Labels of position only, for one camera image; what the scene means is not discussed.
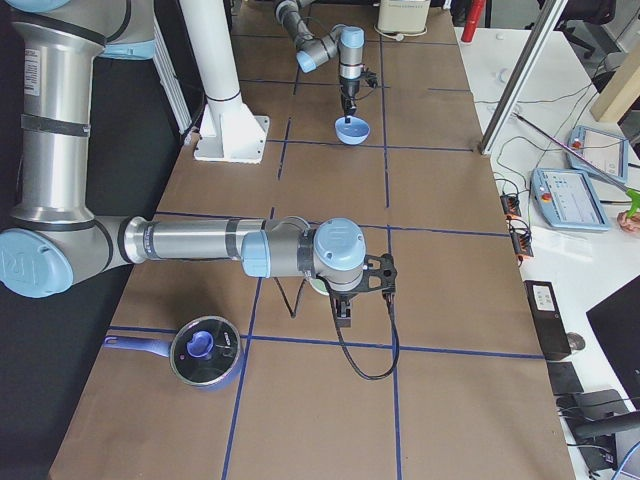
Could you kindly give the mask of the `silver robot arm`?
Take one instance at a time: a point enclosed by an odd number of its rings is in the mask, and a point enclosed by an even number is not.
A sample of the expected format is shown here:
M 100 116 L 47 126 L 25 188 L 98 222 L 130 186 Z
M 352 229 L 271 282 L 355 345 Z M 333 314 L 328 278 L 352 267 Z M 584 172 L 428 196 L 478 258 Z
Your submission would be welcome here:
M 1 225 L 12 226 L 10 210 L 19 198 L 18 86 L 23 45 L 10 24 L 11 9 L 1 7 Z M 166 211 L 187 192 L 172 175 L 180 135 L 148 61 L 100 60 L 95 67 L 95 135 L 88 167 L 88 204 L 100 214 L 142 215 Z M 1 329 L 33 329 L 77 324 L 105 325 L 113 316 L 131 270 L 119 267 L 67 293 L 29 299 L 1 290 Z
M 356 96 L 365 74 L 365 34 L 360 27 L 337 24 L 323 37 L 315 36 L 300 14 L 310 4 L 311 1 L 276 1 L 275 18 L 293 41 L 298 66 L 304 73 L 338 59 L 341 106 L 345 123 L 350 124 L 357 111 Z

